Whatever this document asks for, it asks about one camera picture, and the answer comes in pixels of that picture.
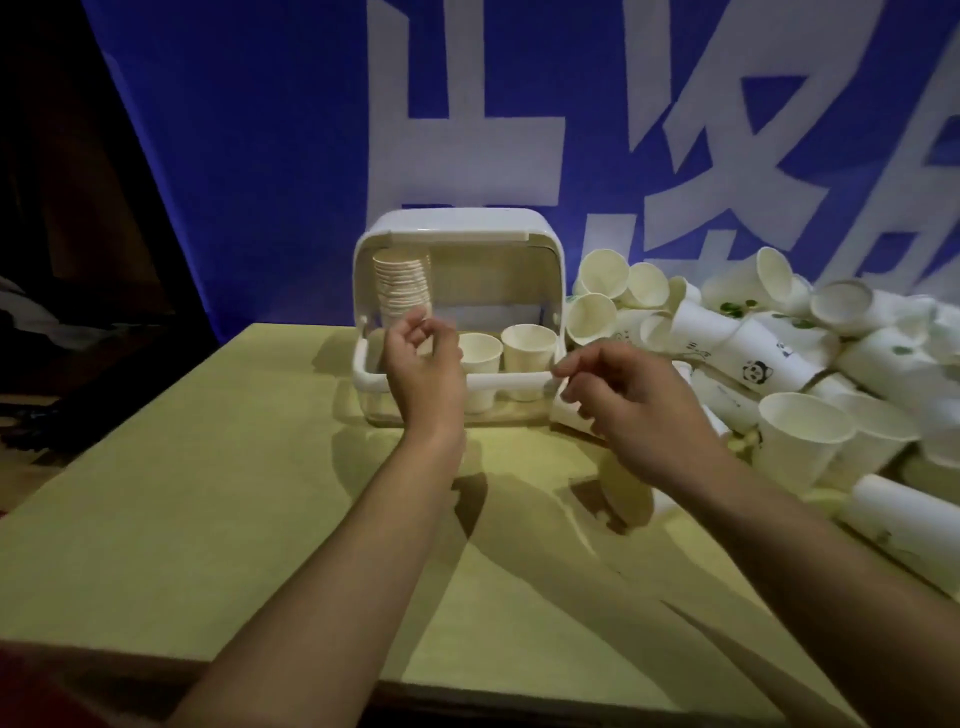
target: pile of paper cups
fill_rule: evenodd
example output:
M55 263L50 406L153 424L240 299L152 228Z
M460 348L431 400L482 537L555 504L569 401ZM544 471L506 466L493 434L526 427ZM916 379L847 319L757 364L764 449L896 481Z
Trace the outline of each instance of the pile of paper cups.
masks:
M430 287L430 255L425 249L384 248L373 254L376 295L384 328L422 305L433 312Z

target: forearm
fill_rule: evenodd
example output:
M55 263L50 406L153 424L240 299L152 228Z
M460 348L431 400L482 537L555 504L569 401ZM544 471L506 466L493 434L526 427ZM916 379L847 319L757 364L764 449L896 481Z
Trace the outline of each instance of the forearm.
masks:
M333 534L217 657L171 725L353 725L417 584L461 452L457 433L405 436Z
M952 601L733 458L676 498L872 725L955 721L960 610Z

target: panda print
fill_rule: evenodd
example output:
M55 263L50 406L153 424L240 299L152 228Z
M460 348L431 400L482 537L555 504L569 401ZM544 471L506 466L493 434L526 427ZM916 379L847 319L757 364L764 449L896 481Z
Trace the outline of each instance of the panda print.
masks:
M753 384L763 384L767 379L773 376L774 370L764 364L762 361L748 361L743 367L744 381Z

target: blue banner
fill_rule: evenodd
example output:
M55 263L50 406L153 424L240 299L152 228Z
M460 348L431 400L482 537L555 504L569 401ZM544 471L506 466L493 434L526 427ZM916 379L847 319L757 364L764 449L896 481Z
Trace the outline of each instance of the blue banner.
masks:
M960 301L960 0L85 0L204 305L352 323L400 206Z

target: right hand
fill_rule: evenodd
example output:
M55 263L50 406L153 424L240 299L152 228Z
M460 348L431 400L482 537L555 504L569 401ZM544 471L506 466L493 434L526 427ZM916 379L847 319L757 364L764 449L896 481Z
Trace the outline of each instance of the right hand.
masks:
M607 439L638 478L668 492L709 474L732 457L710 426L693 390L669 359L619 341L597 341L553 368L570 377L561 397Z

